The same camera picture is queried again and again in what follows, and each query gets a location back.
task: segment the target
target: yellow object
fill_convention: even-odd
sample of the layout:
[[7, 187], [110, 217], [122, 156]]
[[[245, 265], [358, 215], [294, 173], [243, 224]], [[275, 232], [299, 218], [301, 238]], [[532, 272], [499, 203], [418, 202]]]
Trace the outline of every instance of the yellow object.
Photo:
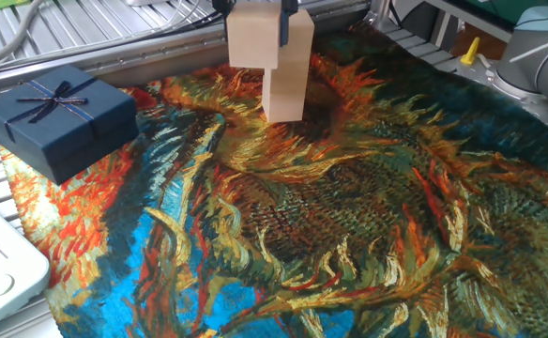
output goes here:
[[480, 43], [479, 37], [476, 37], [474, 41], [472, 41], [472, 44], [470, 45], [470, 49], [468, 50], [468, 53], [466, 53], [460, 59], [460, 61], [463, 64], [472, 65], [474, 63], [474, 59], [477, 55], [477, 51], [479, 50], [479, 43]]

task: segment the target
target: gray cable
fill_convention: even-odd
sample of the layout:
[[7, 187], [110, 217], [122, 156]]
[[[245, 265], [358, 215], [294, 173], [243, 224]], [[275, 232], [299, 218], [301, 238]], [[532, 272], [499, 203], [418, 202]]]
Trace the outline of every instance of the gray cable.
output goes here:
[[28, 26], [30, 25], [30, 22], [32, 22], [32, 18], [34, 18], [37, 9], [40, 7], [40, 5], [42, 5], [43, 2], [45, 2], [45, 0], [34, 0], [32, 2], [32, 5], [30, 5], [30, 8], [22, 18], [20, 28], [18, 28], [18, 32], [16, 33], [15, 37], [10, 43], [8, 43], [5, 47], [3, 47], [3, 49], [0, 50], [0, 61], [8, 57], [18, 47], [22, 45], [23, 40], [26, 38], [26, 34], [28, 32]]

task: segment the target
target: navy blue gift box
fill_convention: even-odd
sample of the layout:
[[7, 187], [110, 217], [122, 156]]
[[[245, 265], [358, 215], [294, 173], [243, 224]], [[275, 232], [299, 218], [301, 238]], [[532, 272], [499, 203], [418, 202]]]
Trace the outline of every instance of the navy blue gift box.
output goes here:
[[126, 93], [72, 66], [0, 95], [0, 144], [61, 184], [138, 135]]

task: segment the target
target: dark blue ribbon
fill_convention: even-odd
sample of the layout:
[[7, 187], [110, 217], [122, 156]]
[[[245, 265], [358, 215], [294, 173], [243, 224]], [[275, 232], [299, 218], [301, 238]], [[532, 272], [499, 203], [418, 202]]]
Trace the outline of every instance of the dark blue ribbon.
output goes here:
[[96, 80], [97, 79], [92, 78], [71, 89], [69, 88], [70, 83], [67, 81], [64, 81], [55, 89], [54, 92], [52, 92], [51, 90], [45, 88], [44, 86], [34, 81], [29, 82], [28, 83], [29, 85], [33, 86], [36, 90], [46, 95], [46, 97], [23, 98], [23, 99], [18, 99], [18, 101], [45, 101], [45, 103], [41, 104], [40, 106], [36, 108], [30, 109], [29, 111], [21, 113], [15, 117], [12, 117], [5, 122], [5, 128], [8, 131], [8, 136], [9, 136], [9, 139], [11, 139], [11, 142], [15, 143], [15, 140], [13, 138], [13, 133], [11, 132], [11, 127], [10, 127], [11, 124], [19, 122], [32, 115], [34, 115], [34, 117], [32, 117], [30, 121], [28, 121], [28, 123], [37, 123], [41, 119], [45, 118], [45, 116], [50, 114], [59, 105], [73, 112], [75, 115], [79, 116], [81, 119], [85, 120], [90, 125], [90, 128], [93, 131], [93, 135], [97, 137], [97, 131], [95, 130], [93, 116], [87, 114], [84, 110], [74, 105], [74, 104], [87, 104], [88, 99], [87, 98], [70, 98], [71, 95], [74, 95], [77, 92], [85, 89], [89, 85], [93, 84]]

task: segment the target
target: stacked wooden blocks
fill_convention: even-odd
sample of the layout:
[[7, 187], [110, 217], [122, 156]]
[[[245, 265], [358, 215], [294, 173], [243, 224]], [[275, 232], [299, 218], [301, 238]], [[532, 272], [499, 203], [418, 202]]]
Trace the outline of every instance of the stacked wooden blocks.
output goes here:
[[314, 25], [305, 10], [291, 16], [288, 43], [280, 45], [280, 3], [238, 3], [228, 16], [232, 67], [261, 68], [262, 105], [268, 122], [303, 117]]

